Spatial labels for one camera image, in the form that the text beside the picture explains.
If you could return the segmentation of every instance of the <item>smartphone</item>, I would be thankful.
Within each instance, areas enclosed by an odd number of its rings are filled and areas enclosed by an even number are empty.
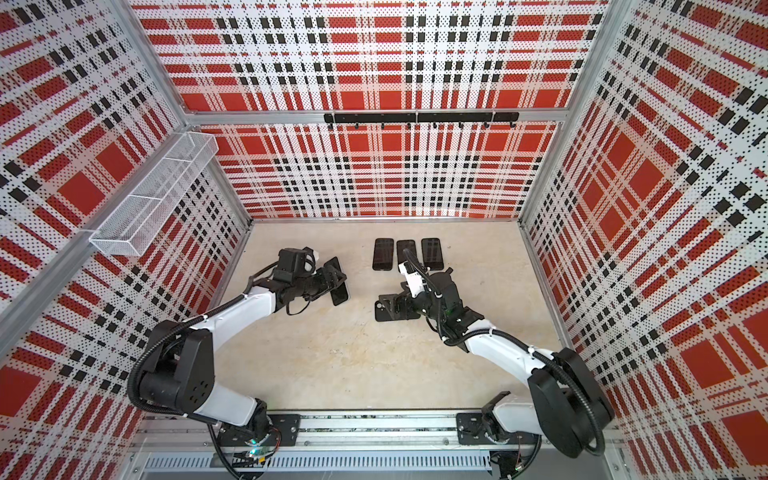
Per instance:
[[[373,269],[391,270],[395,241],[391,238],[377,238],[373,244]]]
[[[405,262],[406,254],[403,253],[403,250],[405,249],[411,250],[411,253],[414,255],[417,255],[416,253],[416,242],[414,240],[397,240],[397,264]]]
[[[445,264],[442,261],[442,248],[439,238],[422,238],[422,259],[424,266],[430,270],[442,270]]]

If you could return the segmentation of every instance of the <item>beige table surface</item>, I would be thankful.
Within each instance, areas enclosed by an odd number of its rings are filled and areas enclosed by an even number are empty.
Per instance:
[[[267,402],[270,409],[479,408],[502,390],[530,402],[528,388],[501,368],[442,345],[423,318],[378,323],[379,294],[399,293],[404,277],[371,268],[377,237],[438,237],[445,267],[464,304],[523,341],[560,349],[518,225],[514,222],[255,223],[225,300],[280,248],[310,247],[320,262],[337,256],[349,300],[330,296],[304,313],[285,309],[260,319],[216,354],[217,382]],[[293,312],[304,300],[295,301]]]

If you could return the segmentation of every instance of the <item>side wall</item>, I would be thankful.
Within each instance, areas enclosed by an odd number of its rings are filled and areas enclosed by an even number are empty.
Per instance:
[[[0,11],[0,310],[175,129],[103,2]],[[141,258],[93,255],[0,359],[0,478],[110,478],[125,379],[163,319],[203,312],[243,229],[203,173]]]
[[[768,475],[767,26],[636,2],[528,225],[646,478]]]

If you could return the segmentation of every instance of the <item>plaid wall panel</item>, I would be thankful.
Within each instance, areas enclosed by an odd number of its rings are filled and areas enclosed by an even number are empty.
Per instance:
[[[176,126],[102,2],[0,8],[0,310]]]
[[[243,229],[206,173],[141,258],[95,254],[0,363],[0,478],[109,479],[141,413],[125,395],[154,325],[208,308]]]
[[[768,2],[647,0],[530,226],[645,478],[768,475]]]
[[[253,217],[516,217],[554,122],[216,125],[217,158]]]
[[[607,0],[130,0],[191,111],[564,107]]]

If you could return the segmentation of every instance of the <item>white wire basket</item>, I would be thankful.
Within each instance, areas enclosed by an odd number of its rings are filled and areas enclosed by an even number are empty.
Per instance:
[[[216,138],[211,134],[195,131],[182,134],[91,235],[91,243],[107,255],[143,255],[218,150]]]

